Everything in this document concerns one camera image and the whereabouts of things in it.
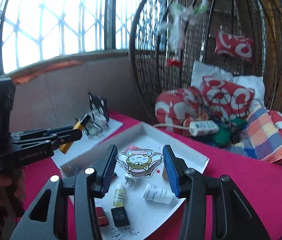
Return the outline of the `black cat glasses holder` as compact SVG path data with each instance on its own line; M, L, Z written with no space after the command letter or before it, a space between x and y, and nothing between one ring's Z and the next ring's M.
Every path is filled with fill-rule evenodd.
M91 92L88 93L88 97L91 121L101 128L108 127L110 117L107 107L107 99L105 97L94 95Z

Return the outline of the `black usb charger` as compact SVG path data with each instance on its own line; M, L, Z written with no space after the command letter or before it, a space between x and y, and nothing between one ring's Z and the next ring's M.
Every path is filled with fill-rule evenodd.
M125 207L114 207L111 209L111 213L115 227L121 228L130 225Z

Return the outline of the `green plush ball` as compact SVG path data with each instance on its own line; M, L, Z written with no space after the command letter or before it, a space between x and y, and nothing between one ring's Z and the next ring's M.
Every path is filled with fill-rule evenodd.
M219 148L227 147L229 144L236 144L241 140L240 133L248 122L242 118L235 118L228 122L214 120L219 131L212 135L212 141Z

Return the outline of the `white cardboard tray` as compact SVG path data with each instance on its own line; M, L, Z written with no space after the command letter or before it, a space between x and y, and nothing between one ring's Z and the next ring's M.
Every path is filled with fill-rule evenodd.
M119 153L126 152L129 146L147 148L155 153L161 153L164 145L170 145L178 158L184 159L187 166L203 173L209 158L197 150L187 146L174 137L156 129L146 123L139 123L123 132L111 137L88 149L83 143L78 142L70 148L77 156L60 165L63 177L70 177L77 170L93 166L99 156L106 152L110 144L118 148ZM162 177L164 165L161 164L148 178L137 179L133 185L125 184L124 207L130 222L129 226L118 228L114 225L112 207L114 193L119 183L125 183L125 170L116 165L117 177L112 181L109 192L102 199L95 199L96 206L103 208L109 225L100 229L103 239L146 239L155 232L167 219L169 219L184 202L183 199L173 197L170 204L162 204L145 200L144 191L148 184L157 185L170 190L167 179Z

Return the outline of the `red white centre cushion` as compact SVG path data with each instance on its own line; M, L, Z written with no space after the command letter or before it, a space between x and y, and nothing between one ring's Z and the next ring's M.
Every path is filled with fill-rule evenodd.
M215 117L224 123L235 118L245 119L255 95L253 89L212 76L203 77L200 90Z

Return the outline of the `brown wicker egg chair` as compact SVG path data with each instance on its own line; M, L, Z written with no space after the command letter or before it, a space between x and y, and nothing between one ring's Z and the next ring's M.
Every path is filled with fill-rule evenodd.
M165 90L189 86L196 61L236 76L261 76L265 106L282 113L282 0L208 0L207 10L196 24L181 22L185 41L178 58L182 64L169 67L169 33L160 31L159 26L172 21L174 2L198 7L201 0L141 0L132 22L129 58L150 122L156 121L157 96ZM215 54L217 31L252 39L252 61Z

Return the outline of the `yellow lighter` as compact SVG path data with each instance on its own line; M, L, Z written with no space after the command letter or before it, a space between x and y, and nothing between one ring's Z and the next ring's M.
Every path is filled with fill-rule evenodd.
M59 150L63 154L66 154L68 152L73 142L78 141L82 138L82 131L84 130L90 119L91 116L86 113L76 122L72 129L62 132L62 134L59 136Z

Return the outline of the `small red hanging pillow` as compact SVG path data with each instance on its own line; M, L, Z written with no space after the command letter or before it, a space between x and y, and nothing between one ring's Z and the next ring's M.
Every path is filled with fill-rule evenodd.
M223 31L216 31L214 37L216 42L214 54L235 57L249 63L253 62L253 39L224 33Z

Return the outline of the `plaid checkered cushion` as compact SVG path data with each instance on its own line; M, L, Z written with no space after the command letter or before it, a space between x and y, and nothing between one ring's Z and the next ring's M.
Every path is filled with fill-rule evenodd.
M249 114L240 141L234 146L246 157L282 163L282 114L258 105Z

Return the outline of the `white feather dreamcatcher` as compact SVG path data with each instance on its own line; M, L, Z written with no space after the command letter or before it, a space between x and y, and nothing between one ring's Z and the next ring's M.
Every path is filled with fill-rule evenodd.
M159 25L158 32L168 32L168 46L174 55L177 55L184 48L185 34L182 29L182 22L188 22L195 25L206 13L208 9L208 0L201 0L201 4L197 7L185 7L181 5L180 0L176 0L170 5L172 13L172 23L162 22Z

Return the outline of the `small white dropper bottle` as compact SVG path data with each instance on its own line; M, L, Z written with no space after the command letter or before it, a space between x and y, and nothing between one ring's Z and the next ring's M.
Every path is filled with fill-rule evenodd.
M154 184L147 184L143 194L143 199L162 204L170 204L172 198L170 191Z

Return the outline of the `dark red lipstick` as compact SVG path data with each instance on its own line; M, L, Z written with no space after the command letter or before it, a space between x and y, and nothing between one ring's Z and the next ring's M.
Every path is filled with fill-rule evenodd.
M98 225L102 228L105 226L108 226L110 223L108 221L108 218L106 217L105 211L102 207L96 207L96 213L97 213L97 220Z

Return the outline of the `red white seat cushion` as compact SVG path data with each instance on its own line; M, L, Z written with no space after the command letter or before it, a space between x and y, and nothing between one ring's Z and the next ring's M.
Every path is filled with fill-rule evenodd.
M261 104L253 98L249 107L249 114L258 105ZM155 103L155 116L159 124L174 124L181 126L188 126L191 121L220 121L215 117L213 111L206 104L204 98L202 97L200 88L196 87L167 90L161 93ZM193 137L188 131L177 128L163 128L179 133L185 137ZM213 134L197 136L195 138L205 144L217 147L212 141L212 135ZM227 147L221 149L241 155L234 144L229 144Z

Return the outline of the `yellow liquid dropper bottle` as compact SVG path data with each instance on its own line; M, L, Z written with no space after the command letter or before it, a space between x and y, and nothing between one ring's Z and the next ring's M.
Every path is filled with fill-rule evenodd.
M114 207L124 206L124 196L125 196L124 185L122 183L119 183L114 192L113 206Z

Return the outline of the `white paper sheet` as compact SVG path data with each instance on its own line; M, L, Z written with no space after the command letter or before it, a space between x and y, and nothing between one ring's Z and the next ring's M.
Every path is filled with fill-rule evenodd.
M63 164L89 151L120 129L123 126L123 123L110 118L108 125L109 127L106 127L106 129L98 135L89 137L83 132L82 138L79 141L74 142L66 154L63 154L59 149L55 150L54 155L52 156L55 165L60 168Z

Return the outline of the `eyeglasses with paw frames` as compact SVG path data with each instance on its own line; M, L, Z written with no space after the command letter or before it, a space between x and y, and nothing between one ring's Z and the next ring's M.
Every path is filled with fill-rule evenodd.
M103 131L108 127L108 124L105 126L100 126L91 120L91 117L86 118L86 123L83 126L83 131L88 137L100 136Z

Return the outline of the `pink eraser box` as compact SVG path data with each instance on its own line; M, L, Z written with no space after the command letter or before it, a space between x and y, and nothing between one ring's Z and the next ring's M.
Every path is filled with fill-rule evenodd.
M139 148L136 147L136 146L130 145L130 146L127 148L126 151L130 151L130 150L139 150Z

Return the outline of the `white pillow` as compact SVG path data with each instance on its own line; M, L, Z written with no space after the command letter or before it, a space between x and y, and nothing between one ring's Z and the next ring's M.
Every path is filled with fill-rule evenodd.
M191 76L191 86L199 87L204 76L216 77L220 80L235 83L246 88L253 89L255 92L254 98L261 105L265 105L265 85L262 76L240 75L233 76L230 72L217 68L216 66L207 65L198 61L194 62Z

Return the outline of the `cartoon acrylic stand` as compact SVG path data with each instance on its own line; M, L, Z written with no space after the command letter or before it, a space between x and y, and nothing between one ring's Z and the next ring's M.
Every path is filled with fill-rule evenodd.
M130 149L118 153L116 161L132 178L149 178L162 164L164 157L150 149Z

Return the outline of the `white power strip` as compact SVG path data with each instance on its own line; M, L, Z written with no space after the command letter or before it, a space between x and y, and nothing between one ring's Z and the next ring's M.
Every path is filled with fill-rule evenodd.
M215 134L219 131L219 127L212 120L208 121L191 121L188 126L174 125L174 124L155 124L154 127L177 128L188 131L191 136L204 136Z

